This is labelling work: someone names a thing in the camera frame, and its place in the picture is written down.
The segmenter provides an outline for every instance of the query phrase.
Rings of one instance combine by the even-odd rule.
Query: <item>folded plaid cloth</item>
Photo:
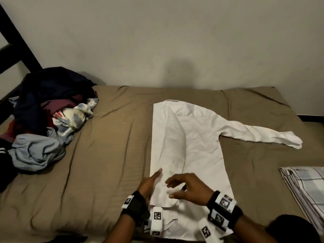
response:
[[[282,167],[282,178],[318,233],[324,233],[324,167]]]

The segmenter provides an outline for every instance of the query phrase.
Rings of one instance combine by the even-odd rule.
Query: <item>shirt sleeve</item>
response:
[[[260,126],[249,126],[237,121],[228,121],[217,116],[218,134],[250,142],[280,143],[296,149],[302,148],[302,140],[292,131],[278,132]]]

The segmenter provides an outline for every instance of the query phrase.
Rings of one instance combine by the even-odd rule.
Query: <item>mattress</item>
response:
[[[324,166],[324,149],[275,88],[94,89],[99,96],[95,117],[75,134],[65,158],[37,175],[18,175],[0,195],[1,240],[41,242],[63,231],[106,234],[125,198],[149,175],[153,103],[167,99],[300,137],[300,150],[226,137],[220,143],[234,197],[246,215],[263,225],[280,214],[304,217],[278,168]]]

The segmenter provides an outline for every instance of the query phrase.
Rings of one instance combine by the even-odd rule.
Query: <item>hand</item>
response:
[[[144,197],[147,204],[151,199],[151,195],[153,193],[154,182],[161,175],[162,168],[155,172],[151,177],[143,177],[140,185],[137,188],[137,191]]]
[[[180,191],[170,194],[169,198],[187,200],[197,205],[207,205],[214,191],[194,173],[175,174],[165,181],[168,188],[175,188],[184,182],[185,186]]]

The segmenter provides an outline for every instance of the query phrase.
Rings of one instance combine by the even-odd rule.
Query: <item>forearm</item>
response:
[[[278,243],[263,227],[244,215],[234,225],[234,233],[243,243]]]
[[[122,214],[103,243],[130,243],[135,232],[135,221],[127,214]]]

